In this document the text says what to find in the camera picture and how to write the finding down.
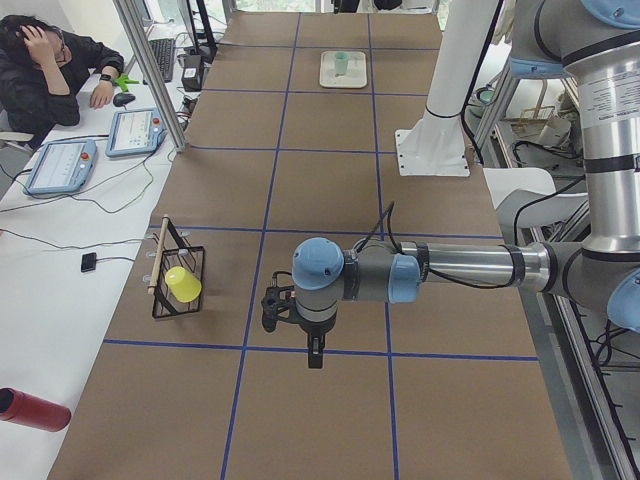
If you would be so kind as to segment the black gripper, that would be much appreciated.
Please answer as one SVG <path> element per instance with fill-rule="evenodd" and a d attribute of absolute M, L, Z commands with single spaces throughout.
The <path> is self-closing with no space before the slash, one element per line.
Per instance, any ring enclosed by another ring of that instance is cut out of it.
<path fill-rule="evenodd" d="M 307 334 L 307 362 L 310 369 L 322 369 L 324 362 L 325 332 Z"/>

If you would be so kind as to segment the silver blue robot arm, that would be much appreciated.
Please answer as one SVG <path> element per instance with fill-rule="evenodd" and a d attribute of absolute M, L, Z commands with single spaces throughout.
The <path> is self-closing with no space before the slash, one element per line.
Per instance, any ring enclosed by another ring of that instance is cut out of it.
<path fill-rule="evenodd" d="M 262 324 L 298 325 L 308 364 L 323 364 L 341 301 L 413 302 L 422 283 L 549 292 L 639 328 L 639 5 L 635 1 L 520 1 L 511 69 L 567 73 L 578 86 L 591 231 L 579 242 L 464 246 L 363 239 L 349 250 L 302 242 L 293 282 L 262 301 Z"/>

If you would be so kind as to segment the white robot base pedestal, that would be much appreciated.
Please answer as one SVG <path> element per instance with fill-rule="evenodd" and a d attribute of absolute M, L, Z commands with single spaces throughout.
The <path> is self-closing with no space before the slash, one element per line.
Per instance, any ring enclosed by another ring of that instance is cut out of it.
<path fill-rule="evenodd" d="M 501 9 L 497 0 L 454 1 L 450 6 L 424 114 L 412 129 L 395 132 L 402 176 L 470 175 L 463 110 Z"/>

